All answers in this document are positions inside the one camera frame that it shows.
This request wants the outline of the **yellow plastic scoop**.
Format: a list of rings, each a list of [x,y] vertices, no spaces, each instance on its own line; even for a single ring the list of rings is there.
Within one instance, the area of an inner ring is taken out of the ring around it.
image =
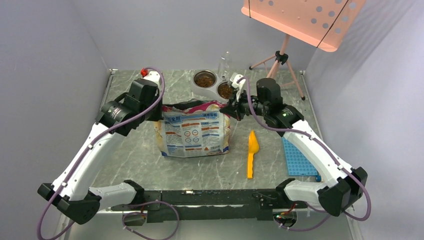
[[[254,156],[259,151],[259,149],[260,149],[259,142],[257,140],[255,132],[252,130],[248,137],[247,168],[246,168],[247,179],[253,178]]]

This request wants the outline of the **colourful pet food bag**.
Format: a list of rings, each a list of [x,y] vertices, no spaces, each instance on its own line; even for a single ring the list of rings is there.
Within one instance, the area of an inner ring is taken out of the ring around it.
[[[230,117],[216,100],[191,99],[162,106],[163,119],[154,123],[161,155],[194,158],[227,154],[230,150]]]

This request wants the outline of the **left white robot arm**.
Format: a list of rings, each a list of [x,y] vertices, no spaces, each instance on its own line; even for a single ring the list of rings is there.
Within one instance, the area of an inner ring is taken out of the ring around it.
[[[93,187],[99,171],[132,130],[144,121],[162,119],[165,92],[163,74],[148,68],[145,77],[135,79],[127,92],[105,103],[98,113],[88,138],[68,167],[52,183],[43,183],[37,192],[73,222],[83,225],[98,211],[126,205],[139,209],[145,190],[132,180]]]

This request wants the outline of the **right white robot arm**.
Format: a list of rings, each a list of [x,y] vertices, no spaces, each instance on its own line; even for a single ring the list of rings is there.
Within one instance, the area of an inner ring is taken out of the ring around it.
[[[284,103],[280,85],[273,78],[258,80],[256,95],[251,94],[246,76],[234,77],[229,85],[233,94],[221,113],[237,121],[244,116],[253,116],[263,128],[276,132],[293,144],[321,176],[320,182],[290,178],[281,183],[275,189],[275,199],[280,207],[288,208],[294,202],[304,202],[318,205],[326,213],[338,217],[365,197],[365,215],[351,218],[365,221],[370,217],[372,202],[366,189],[368,173],[337,156],[312,130],[305,117],[294,106]]]

